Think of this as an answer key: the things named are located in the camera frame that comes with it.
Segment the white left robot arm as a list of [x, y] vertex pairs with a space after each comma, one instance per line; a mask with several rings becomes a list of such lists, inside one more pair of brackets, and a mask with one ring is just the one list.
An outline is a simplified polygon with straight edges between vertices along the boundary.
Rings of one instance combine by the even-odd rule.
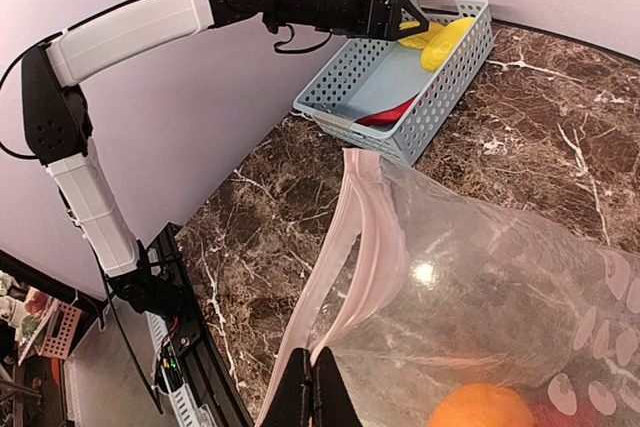
[[1, 0], [1, 246], [88, 296], [174, 307], [142, 246], [283, 115], [292, 26], [395, 40], [408, 0]]

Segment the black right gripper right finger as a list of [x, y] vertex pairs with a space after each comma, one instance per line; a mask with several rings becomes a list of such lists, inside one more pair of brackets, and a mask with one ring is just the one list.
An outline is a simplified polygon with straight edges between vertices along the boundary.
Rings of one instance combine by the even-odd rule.
[[360, 427], [347, 388], [332, 351], [324, 347], [312, 368], [312, 425], [317, 427]]

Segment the orange fruit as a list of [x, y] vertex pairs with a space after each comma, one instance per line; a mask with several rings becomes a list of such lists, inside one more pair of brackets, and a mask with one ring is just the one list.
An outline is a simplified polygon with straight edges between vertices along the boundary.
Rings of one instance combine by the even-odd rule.
[[462, 386], [433, 411], [429, 426], [534, 426], [534, 415], [515, 391], [486, 383]]

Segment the yellow oblong fruit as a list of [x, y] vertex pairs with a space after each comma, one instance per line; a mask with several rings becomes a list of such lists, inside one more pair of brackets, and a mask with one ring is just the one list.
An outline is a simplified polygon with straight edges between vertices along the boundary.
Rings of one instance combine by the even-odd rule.
[[436, 72], [473, 23], [472, 17], [465, 17], [447, 24], [422, 50], [421, 67], [427, 72]]

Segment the clear zip top bag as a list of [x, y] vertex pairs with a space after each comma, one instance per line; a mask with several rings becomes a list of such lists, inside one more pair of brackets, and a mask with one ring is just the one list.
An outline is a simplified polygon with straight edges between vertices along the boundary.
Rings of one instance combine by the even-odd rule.
[[486, 383], [599, 426], [639, 422], [639, 259], [532, 213], [463, 197], [347, 149], [338, 203], [282, 338], [335, 358], [360, 426], [429, 426]]

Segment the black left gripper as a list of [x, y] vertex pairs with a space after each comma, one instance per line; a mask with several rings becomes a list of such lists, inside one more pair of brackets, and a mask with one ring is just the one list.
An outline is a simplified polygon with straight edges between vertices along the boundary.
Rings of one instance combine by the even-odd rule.
[[[404, 15], [417, 24], [403, 27]], [[350, 0], [347, 20], [346, 37], [388, 42], [421, 34], [429, 28], [429, 20], [412, 0]]]

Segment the red chili pepper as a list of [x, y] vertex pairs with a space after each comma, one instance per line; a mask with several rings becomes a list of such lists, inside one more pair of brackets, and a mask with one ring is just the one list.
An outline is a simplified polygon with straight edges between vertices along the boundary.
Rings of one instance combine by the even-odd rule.
[[357, 120], [363, 126], [385, 126], [398, 122], [411, 106], [413, 100], [409, 99], [398, 106], [385, 111], [377, 112]]

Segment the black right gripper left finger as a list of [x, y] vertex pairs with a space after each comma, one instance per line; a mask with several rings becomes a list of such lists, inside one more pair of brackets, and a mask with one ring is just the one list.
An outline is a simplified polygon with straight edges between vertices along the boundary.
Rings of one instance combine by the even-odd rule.
[[310, 352], [292, 351], [261, 427], [306, 427], [310, 424], [313, 375]]

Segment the red fruit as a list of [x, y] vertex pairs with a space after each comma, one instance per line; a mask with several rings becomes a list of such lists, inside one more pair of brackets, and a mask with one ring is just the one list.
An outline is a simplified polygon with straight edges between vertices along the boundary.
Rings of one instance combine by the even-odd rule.
[[594, 427], [602, 420], [602, 415], [588, 403], [579, 403], [573, 415], [559, 411], [550, 402], [535, 403], [531, 411], [540, 427]]

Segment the yellow banana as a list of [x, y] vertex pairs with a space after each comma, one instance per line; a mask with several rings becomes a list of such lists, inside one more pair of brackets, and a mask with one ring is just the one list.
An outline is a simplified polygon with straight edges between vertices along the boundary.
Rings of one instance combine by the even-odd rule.
[[426, 32], [399, 39], [398, 43], [409, 49], [423, 50], [443, 29], [444, 25], [431, 22]]

